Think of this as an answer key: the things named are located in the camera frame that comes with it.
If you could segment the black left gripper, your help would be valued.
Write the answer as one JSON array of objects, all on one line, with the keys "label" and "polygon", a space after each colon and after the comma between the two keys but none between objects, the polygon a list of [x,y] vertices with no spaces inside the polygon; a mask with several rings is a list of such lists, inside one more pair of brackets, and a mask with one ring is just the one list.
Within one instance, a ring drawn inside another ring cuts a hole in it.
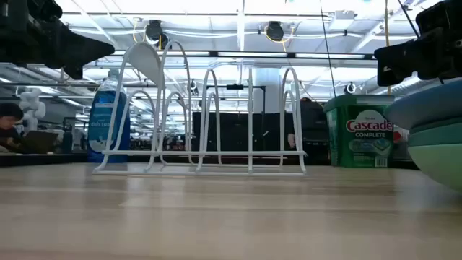
[{"label": "black left gripper", "polygon": [[112,44],[71,31],[59,21],[54,0],[1,0],[1,62],[43,63],[48,51],[72,79],[83,79],[83,65],[115,52]]}]

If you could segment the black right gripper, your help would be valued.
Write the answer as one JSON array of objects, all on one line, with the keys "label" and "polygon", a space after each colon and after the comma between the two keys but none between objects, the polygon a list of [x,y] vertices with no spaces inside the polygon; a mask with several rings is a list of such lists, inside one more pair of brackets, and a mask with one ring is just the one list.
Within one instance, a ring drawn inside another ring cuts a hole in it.
[{"label": "black right gripper", "polygon": [[[411,76],[425,79],[461,76],[461,0],[440,1],[420,12],[416,22],[419,37],[374,51],[380,87],[400,84]],[[416,42],[422,55],[419,69],[413,53]]]}]

